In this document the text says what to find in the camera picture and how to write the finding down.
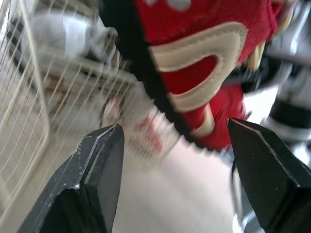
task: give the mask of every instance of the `wire rack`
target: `wire rack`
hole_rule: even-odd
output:
[[[0,13],[0,229],[21,193],[26,217],[50,176],[95,129],[122,125],[125,154],[148,166],[177,142],[173,126],[127,72],[116,31],[93,10],[74,0],[3,0]],[[71,41],[45,43],[35,25],[44,17],[57,22],[48,18],[55,14],[83,25],[96,49],[72,54]]]

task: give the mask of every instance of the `white floor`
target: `white floor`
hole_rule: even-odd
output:
[[[260,123],[276,89],[245,99]],[[229,171],[216,155],[184,140],[152,172],[125,160],[113,233],[230,233],[233,207]]]

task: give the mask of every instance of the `wire mesh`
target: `wire mesh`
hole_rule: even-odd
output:
[[[12,0],[7,9],[2,5],[0,15],[0,229],[16,203],[20,221],[26,217],[87,133],[122,125],[125,150],[148,166],[178,140],[142,84],[127,72],[114,44],[116,31],[98,23],[93,10],[74,0]],[[55,14],[83,23],[89,49],[72,55],[66,47],[42,42],[40,17]]]

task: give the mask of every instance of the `stitching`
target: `stitching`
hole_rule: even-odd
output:
[[[214,38],[214,37],[217,37],[217,36],[220,36],[220,35],[229,34],[229,33],[237,33],[237,34],[239,34],[239,36],[240,36],[240,44],[241,44],[241,39],[243,38],[243,33],[242,33],[241,30],[226,30],[226,31],[221,32],[221,33],[214,33],[213,35],[206,36],[204,39],[196,40],[195,42],[192,42],[192,43],[187,44],[187,45],[182,46],[182,47],[178,47],[176,49],[170,49],[170,50],[163,51],[163,52],[153,52],[153,53],[154,53],[155,56],[165,55],[167,53],[175,52],[175,51],[178,51],[178,50],[182,50],[182,49],[189,48],[189,47],[192,47],[194,45],[197,45],[200,42],[205,41],[207,38]]]

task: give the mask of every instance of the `white fabric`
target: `white fabric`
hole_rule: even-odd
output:
[[[80,15],[52,10],[31,19],[31,30],[38,48],[50,47],[63,51],[69,57],[83,56],[89,51],[91,21]],[[23,35],[22,48],[28,39]]]
[[[211,132],[213,132],[214,127],[215,127],[215,121],[214,121],[213,113],[210,108],[210,105],[208,104],[205,107],[205,119],[204,119],[203,124],[198,129],[192,131],[192,134],[196,137],[207,136]]]
[[[186,93],[169,94],[176,110],[191,111],[213,98],[236,65],[245,43],[246,32],[243,24],[229,22],[166,45],[151,47],[155,63],[161,72],[186,68],[208,56],[218,58],[215,69],[202,83]]]

